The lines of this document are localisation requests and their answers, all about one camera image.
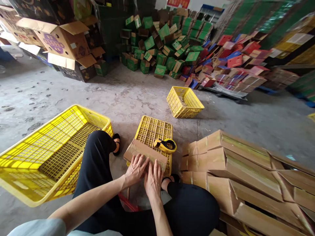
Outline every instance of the concrete floor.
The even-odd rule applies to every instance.
[[[19,49],[7,50],[21,53]],[[7,68],[5,74],[0,74],[0,152],[69,106],[80,104],[108,116],[114,132],[122,137],[122,154],[110,159],[114,178],[127,169],[122,156],[143,115],[170,122],[179,151],[183,143],[221,129],[283,155],[292,155],[315,169],[315,123],[306,117],[315,109],[285,91],[275,96],[254,91],[248,96],[247,105],[195,91],[205,109],[196,119],[175,119],[166,97],[172,86],[183,86],[183,82],[169,76],[159,79],[152,73],[132,72],[115,63],[106,78],[96,77],[90,83],[83,83],[65,78],[60,72],[26,56],[14,63],[0,64]],[[179,154],[173,155],[172,172],[179,169]],[[148,207],[142,183],[132,187],[130,194],[133,203]],[[70,199],[71,196],[67,196],[29,208],[0,188],[1,235],[24,222],[48,217]],[[163,199],[167,201],[169,196],[164,194]]]

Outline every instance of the yellow plastic crate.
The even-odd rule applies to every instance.
[[[159,148],[155,148],[153,146],[154,141],[158,138],[162,140],[167,138],[173,139],[173,126],[165,121],[158,120],[149,116],[143,116],[135,135],[135,139],[139,140],[153,150],[167,157],[164,176],[169,177],[172,172],[172,154],[167,154],[161,151]]]
[[[72,194],[88,135],[111,120],[73,105],[0,154],[0,185],[29,207]]]
[[[308,117],[315,122],[315,113],[309,114]]]
[[[175,118],[194,118],[202,109],[203,104],[199,101],[191,88],[173,86],[167,96],[167,102]]]

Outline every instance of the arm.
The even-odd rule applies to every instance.
[[[158,161],[155,160],[153,168],[152,163],[149,163],[149,171],[144,175],[144,187],[150,200],[157,236],[172,236],[173,233],[168,223],[161,199],[163,174],[157,162]]]
[[[79,195],[57,209],[48,218],[62,219],[66,224],[67,235],[71,230],[82,224],[120,191],[140,181],[144,169],[149,162],[149,158],[147,158],[142,164],[143,158],[144,156],[140,156],[140,154],[136,157],[133,156],[126,174],[116,180]]]

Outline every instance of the black pants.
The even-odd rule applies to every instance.
[[[109,153],[116,143],[104,131],[88,137],[74,198],[113,180]],[[195,185],[171,182],[167,191],[172,199],[164,210],[174,235],[209,235],[219,221],[220,209],[216,199]],[[125,212],[118,196],[112,198],[76,230],[100,233],[111,229],[122,235],[156,235],[152,210]]]

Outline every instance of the hand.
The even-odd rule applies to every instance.
[[[141,154],[132,156],[128,170],[125,173],[126,187],[130,187],[131,185],[138,183],[142,179],[144,169],[150,161],[149,157],[147,157],[145,162],[142,164],[143,159],[144,155]]]
[[[149,171],[144,173],[144,188],[151,201],[161,199],[161,184],[163,174],[158,160],[154,161],[154,166],[149,162]]]

